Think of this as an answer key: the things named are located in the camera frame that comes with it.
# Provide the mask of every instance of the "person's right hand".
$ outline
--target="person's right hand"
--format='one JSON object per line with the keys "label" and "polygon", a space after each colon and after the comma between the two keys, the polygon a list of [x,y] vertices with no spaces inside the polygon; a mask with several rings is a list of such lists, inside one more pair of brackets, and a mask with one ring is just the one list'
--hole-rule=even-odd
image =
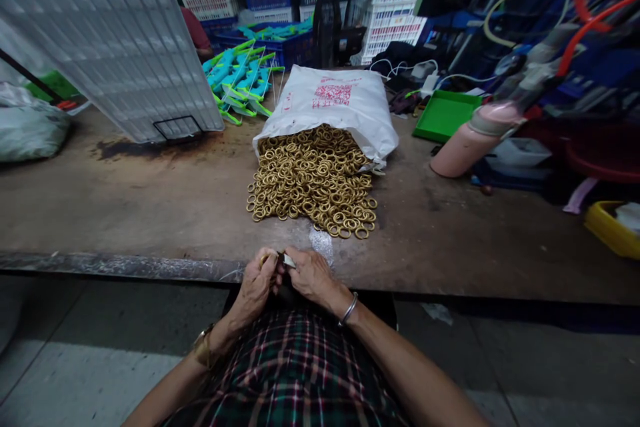
{"label": "person's right hand", "polygon": [[293,288],[342,318],[353,301],[353,295],[344,284],[333,278],[325,258],[315,250],[298,250],[295,247],[287,247],[285,253],[295,263],[295,269],[289,269]]}

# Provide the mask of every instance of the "silver bracelet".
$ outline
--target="silver bracelet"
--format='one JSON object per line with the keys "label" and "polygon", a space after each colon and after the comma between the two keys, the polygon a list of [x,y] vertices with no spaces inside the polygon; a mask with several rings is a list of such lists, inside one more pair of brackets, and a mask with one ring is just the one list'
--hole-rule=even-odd
{"label": "silver bracelet", "polygon": [[358,302],[358,293],[357,292],[353,292],[353,302],[351,302],[351,305],[349,306],[349,308],[345,312],[345,316],[342,317],[342,320],[340,322],[338,322],[338,327],[343,327],[345,325],[345,322],[347,321],[347,319],[351,315],[351,312],[353,312],[353,309],[355,309],[355,304],[357,302]]}

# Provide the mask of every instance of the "person's hand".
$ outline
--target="person's hand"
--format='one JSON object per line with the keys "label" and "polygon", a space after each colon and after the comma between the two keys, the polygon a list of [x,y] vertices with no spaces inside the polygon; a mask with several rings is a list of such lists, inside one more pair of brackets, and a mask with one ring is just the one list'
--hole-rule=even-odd
{"label": "person's hand", "polygon": [[353,295],[344,284],[333,278],[325,258],[315,250],[298,250],[295,247],[287,247],[285,253],[295,263],[295,269],[289,269],[293,288],[341,318],[351,305]]}
{"label": "person's hand", "polygon": [[[264,256],[269,256],[261,266],[260,261]],[[275,266],[278,253],[271,248],[263,247],[245,268],[240,292],[227,316],[236,328],[245,328],[253,323],[262,313],[269,290],[277,294],[278,287],[282,284],[282,276],[276,273]]]}

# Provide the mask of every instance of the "person's left hand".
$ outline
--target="person's left hand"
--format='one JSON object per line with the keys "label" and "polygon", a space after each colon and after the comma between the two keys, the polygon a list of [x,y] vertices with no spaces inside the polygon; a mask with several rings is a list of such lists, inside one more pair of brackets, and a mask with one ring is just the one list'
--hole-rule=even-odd
{"label": "person's left hand", "polygon": [[[263,256],[269,257],[261,266]],[[240,285],[240,292],[229,310],[229,319],[236,327],[244,328],[253,323],[262,313],[269,290],[277,293],[278,286],[282,284],[282,275],[276,272],[278,253],[271,248],[262,247],[256,256],[245,268],[245,273]]]}

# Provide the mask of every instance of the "wooden workbench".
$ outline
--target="wooden workbench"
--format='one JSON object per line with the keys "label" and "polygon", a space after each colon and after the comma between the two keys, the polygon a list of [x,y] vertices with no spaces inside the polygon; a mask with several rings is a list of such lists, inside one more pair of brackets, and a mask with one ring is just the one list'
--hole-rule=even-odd
{"label": "wooden workbench", "polygon": [[[260,246],[309,247],[310,223],[246,212],[262,119],[163,149],[129,143],[94,108],[53,159],[0,169],[0,269],[158,280],[237,282]],[[616,257],[540,197],[429,169],[433,144],[400,136],[374,182],[368,240],[333,239],[352,288],[516,299],[640,304],[640,268]]]}

